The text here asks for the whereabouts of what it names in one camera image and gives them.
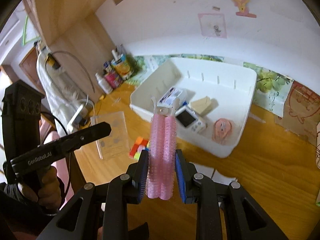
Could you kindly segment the left hand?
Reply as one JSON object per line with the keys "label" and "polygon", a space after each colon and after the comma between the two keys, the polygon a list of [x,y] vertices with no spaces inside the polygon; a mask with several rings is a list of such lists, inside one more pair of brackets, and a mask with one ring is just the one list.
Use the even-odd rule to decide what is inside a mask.
{"label": "left hand", "polygon": [[57,178],[57,169],[51,166],[42,177],[42,187],[38,193],[34,192],[28,185],[18,184],[20,193],[31,200],[37,202],[47,209],[58,209],[61,204],[60,182]]}

